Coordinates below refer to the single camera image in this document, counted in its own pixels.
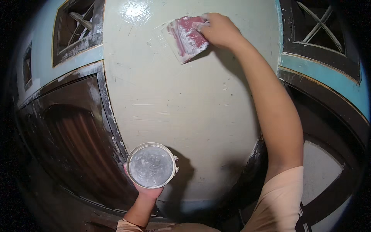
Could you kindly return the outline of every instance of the person's left hand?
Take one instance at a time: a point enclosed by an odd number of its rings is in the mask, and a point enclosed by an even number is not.
[[[126,175],[128,175],[128,171],[126,170],[126,164],[124,164],[124,169],[125,169]],[[139,194],[143,194],[146,197],[149,197],[151,199],[157,199],[160,196],[160,194],[162,193],[162,191],[164,190],[164,187],[157,188],[157,189],[146,189],[146,188],[143,188],[143,187],[137,185],[134,182],[133,182],[133,184],[134,184],[135,188],[138,190]]]

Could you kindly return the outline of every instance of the person's right hand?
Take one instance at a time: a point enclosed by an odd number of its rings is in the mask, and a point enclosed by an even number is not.
[[[238,47],[240,42],[246,41],[240,30],[227,16],[219,13],[207,13],[201,17],[206,22],[194,22],[192,27],[201,32],[213,45],[233,50]]]

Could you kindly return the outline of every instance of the beige sleeve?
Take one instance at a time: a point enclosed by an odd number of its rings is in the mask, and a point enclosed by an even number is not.
[[[294,167],[268,180],[242,232],[294,232],[303,194],[304,167]]]
[[[116,232],[143,232],[143,230],[122,218],[117,222]]]

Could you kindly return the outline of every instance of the metal container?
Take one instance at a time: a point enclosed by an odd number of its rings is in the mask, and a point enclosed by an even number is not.
[[[129,154],[127,171],[129,178],[146,189],[165,186],[178,172],[178,157],[159,143],[143,143]]]

